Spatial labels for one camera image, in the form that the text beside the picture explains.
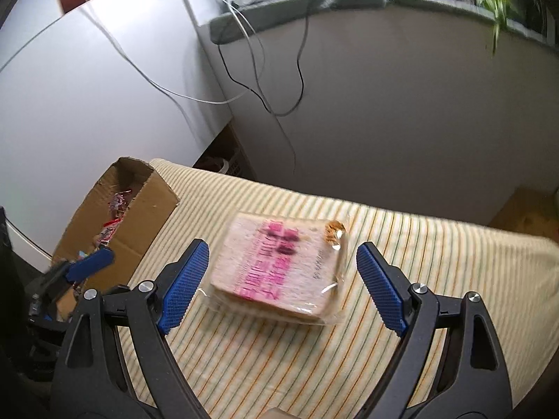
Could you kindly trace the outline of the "brown cardboard box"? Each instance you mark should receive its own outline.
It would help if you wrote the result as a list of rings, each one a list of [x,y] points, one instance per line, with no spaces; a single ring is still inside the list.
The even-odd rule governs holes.
[[[148,163],[121,157],[97,180],[75,211],[55,249],[53,264],[75,260],[80,252],[89,253],[96,248],[94,237],[110,220],[108,203],[113,194],[125,189],[132,190],[132,197],[122,223],[107,245],[115,261],[85,280],[85,288],[106,291],[127,284],[179,203],[170,186]]]

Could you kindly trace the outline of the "packaged sliced bread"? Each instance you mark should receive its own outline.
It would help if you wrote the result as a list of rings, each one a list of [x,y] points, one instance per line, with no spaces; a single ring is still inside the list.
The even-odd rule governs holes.
[[[325,325],[342,315],[348,221],[238,213],[211,256],[202,291],[222,313]]]

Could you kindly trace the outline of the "red-wrapped dark candy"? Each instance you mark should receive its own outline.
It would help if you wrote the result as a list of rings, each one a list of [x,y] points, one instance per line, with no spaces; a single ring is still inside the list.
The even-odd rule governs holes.
[[[113,238],[117,228],[122,223],[123,218],[127,212],[130,200],[132,197],[132,190],[125,189],[113,194],[113,197],[109,201],[109,216],[108,220],[101,227],[100,232],[94,237],[93,243],[97,249],[101,247],[106,247],[111,239]]]

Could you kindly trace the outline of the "white wardrobe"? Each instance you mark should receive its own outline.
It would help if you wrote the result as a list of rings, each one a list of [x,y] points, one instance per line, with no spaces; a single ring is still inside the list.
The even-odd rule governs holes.
[[[193,164],[231,119],[187,0],[17,0],[1,28],[1,203],[44,269],[121,157]]]

